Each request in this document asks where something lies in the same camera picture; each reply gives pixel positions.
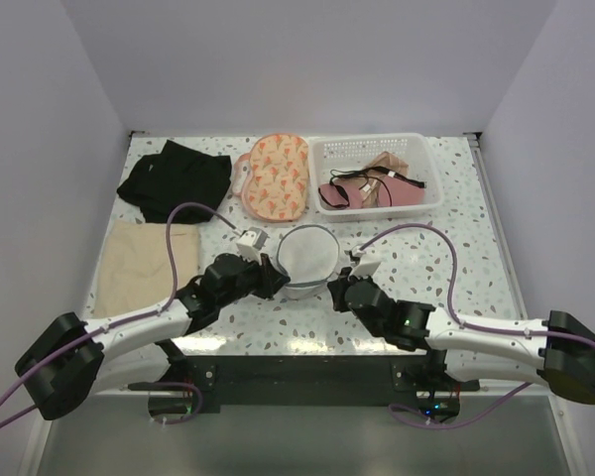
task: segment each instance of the black strap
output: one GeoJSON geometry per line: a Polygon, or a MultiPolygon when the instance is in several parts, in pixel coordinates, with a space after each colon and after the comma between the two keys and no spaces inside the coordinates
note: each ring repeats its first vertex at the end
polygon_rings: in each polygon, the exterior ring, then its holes
{"type": "Polygon", "coordinates": [[[337,190],[337,193],[339,193],[339,195],[346,200],[346,204],[341,204],[341,205],[333,205],[331,202],[329,202],[324,195],[321,194],[321,189],[318,187],[317,188],[317,193],[319,193],[319,198],[321,198],[321,201],[323,201],[324,203],[326,203],[328,206],[330,206],[331,208],[336,208],[338,210],[345,210],[346,208],[348,208],[350,206],[350,199],[348,198],[348,193],[346,193],[346,190],[344,190],[344,187],[341,185],[338,185],[336,183],[333,183],[333,179],[331,179],[329,181],[329,184],[334,186],[335,189],[337,190]]]}
{"type": "Polygon", "coordinates": [[[367,167],[366,169],[362,169],[361,171],[344,172],[342,174],[337,175],[337,177],[340,178],[340,179],[354,179],[356,177],[364,177],[366,175],[366,173],[369,172],[369,171],[379,172],[380,174],[383,174],[385,176],[389,176],[390,174],[394,174],[394,177],[395,178],[397,178],[399,180],[403,180],[403,181],[409,183],[410,185],[414,185],[414,186],[417,186],[419,188],[425,188],[425,182],[424,181],[419,181],[419,180],[414,180],[412,178],[407,178],[406,176],[402,176],[398,172],[395,172],[395,171],[393,171],[391,169],[388,169],[387,167],[383,167],[383,166],[367,167]]]}

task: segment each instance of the beige item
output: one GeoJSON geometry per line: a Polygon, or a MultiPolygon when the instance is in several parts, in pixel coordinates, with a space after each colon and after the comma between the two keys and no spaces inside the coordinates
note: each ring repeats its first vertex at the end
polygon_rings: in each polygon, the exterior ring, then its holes
{"type": "MultiPolygon", "coordinates": [[[[368,169],[370,167],[385,167],[386,169],[395,171],[404,177],[408,175],[408,164],[406,164],[406,162],[399,159],[397,156],[391,154],[390,152],[382,152],[379,156],[373,159],[372,162],[370,162],[370,164],[364,166],[364,169],[368,169]]],[[[368,177],[380,178],[383,174],[376,171],[368,171],[366,175],[368,177]]],[[[350,183],[359,188],[364,202],[364,204],[362,205],[363,208],[371,208],[377,206],[377,196],[379,195],[378,185],[381,184],[378,180],[374,180],[372,178],[368,179],[368,182],[366,182],[365,178],[356,177],[338,178],[335,182],[338,184],[350,183]]]]}
{"type": "MultiPolygon", "coordinates": [[[[174,224],[171,236],[181,288],[198,274],[198,230],[195,225],[174,224]]],[[[101,255],[94,317],[156,304],[171,291],[166,225],[115,221],[101,255]]]]}
{"type": "Polygon", "coordinates": [[[260,139],[251,152],[236,163],[239,182],[241,164],[249,172],[241,190],[245,209],[260,220],[280,222],[297,220],[306,208],[308,194],[308,144],[293,134],[273,134],[260,139]]]}

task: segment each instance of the black bracket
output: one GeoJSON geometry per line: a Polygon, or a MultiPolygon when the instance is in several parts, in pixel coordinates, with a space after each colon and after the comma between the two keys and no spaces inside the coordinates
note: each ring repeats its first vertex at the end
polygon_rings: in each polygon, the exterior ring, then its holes
{"type": "MultiPolygon", "coordinates": [[[[74,312],[57,317],[18,360],[15,370],[22,377],[45,357],[86,334],[85,322],[74,312]]],[[[63,417],[88,397],[103,362],[102,345],[92,339],[65,352],[33,374],[25,388],[44,419],[63,417]]]]}
{"type": "Polygon", "coordinates": [[[213,363],[199,361],[194,363],[191,360],[191,380],[202,392],[214,390],[216,382],[216,366],[213,363]]]}
{"type": "MultiPolygon", "coordinates": [[[[595,334],[568,312],[552,310],[544,324],[548,330],[585,337],[595,334]]],[[[544,368],[537,373],[558,396],[585,405],[595,405],[595,349],[568,339],[548,337],[540,349],[544,368]]]]}
{"type": "Polygon", "coordinates": [[[402,350],[429,350],[425,338],[431,304],[388,297],[372,278],[350,276],[351,269],[341,270],[337,280],[328,283],[333,308],[351,310],[373,337],[382,337],[402,350]]]}
{"type": "Polygon", "coordinates": [[[289,277],[277,271],[268,255],[262,254],[262,265],[242,257],[218,255],[203,275],[193,278],[178,290],[177,299],[187,309],[190,325],[185,334],[192,334],[211,325],[220,309],[248,295],[272,298],[289,277]]]}

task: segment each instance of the black cloth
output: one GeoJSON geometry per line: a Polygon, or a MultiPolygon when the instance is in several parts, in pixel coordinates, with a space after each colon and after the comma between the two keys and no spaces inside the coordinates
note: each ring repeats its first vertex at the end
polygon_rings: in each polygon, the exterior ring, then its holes
{"type": "MultiPolygon", "coordinates": [[[[181,203],[196,201],[218,208],[231,185],[231,158],[212,157],[167,141],[160,154],[142,157],[117,193],[141,208],[149,223],[165,223],[181,203]]],[[[193,208],[181,210],[174,223],[209,221],[213,215],[193,208]]]]}

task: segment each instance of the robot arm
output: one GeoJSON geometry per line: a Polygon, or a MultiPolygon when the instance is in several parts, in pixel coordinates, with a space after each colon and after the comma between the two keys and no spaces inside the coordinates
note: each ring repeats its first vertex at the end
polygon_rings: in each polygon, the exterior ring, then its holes
{"type": "Polygon", "coordinates": [[[242,256],[222,254],[205,273],[179,290],[172,304],[167,299],[140,311],[95,320],[63,314],[44,331],[16,364],[16,373],[29,369],[68,342],[83,338],[34,374],[25,387],[45,419],[72,412],[94,393],[135,382],[155,382],[184,365],[169,339],[197,332],[218,319],[220,309],[239,298],[272,298],[289,278],[274,269],[260,253],[266,234],[250,229],[238,240],[242,256]],[[154,313],[123,325],[130,316],[154,313]],[[103,327],[91,338],[87,334],[103,327]]]}
{"type": "Polygon", "coordinates": [[[409,379],[433,379],[437,388],[480,379],[530,382],[572,402],[595,405],[595,349],[534,335],[552,330],[595,342],[595,334],[572,315],[552,311],[548,320],[524,321],[459,315],[459,324],[443,308],[388,297],[370,277],[376,267],[367,267],[345,268],[329,283],[333,307],[352,311],[373,336],[402,350],[426,350],[431,365],[412,371],[409,379]],[[520,335],[478,331],[465,322],[520,335]]]}
{"type": "MultiPolygon", "coordinates": [[[[207,327],[222,307],[239,298],[272,298],[289,281],[261,253],[265,239],[262,230],[244,233],[237,241],[240,256],[219,255],[203,275],[177,292],[167,309],[163,307],[169,299],[140,311],[145,316],[130,322],[128,317],[136,317],[137,312],[86,321],[74,313],[58,317],[16,365],[23,376],[67,343],[80,340],[25,383],[42,416],[63,417],[103,390],[184,380],[189,375],[188,360],[169,339],[207,327]],[[91,332],[101,328],[102,332],[91,332]]],[[[371,277],[379,264],[353,261],[354,268],[345,268],[328,285],[333,308],[352,311],[373,336],[402,350],[427,351],[422,363],[406,366],[402,378],[431,392],[450,391],[459,382],[480,379],[530,382],[570,401],[595,405],[595,349],[535,335],[554,330],[595,343],[595,334],[570,314],[554,311],[547,321],[461,315],[459,323],[442,308],[388,297],[371,277]],[[473,330],[461,325],[464,321],[504,327],[512,335],[473,330]]]]}

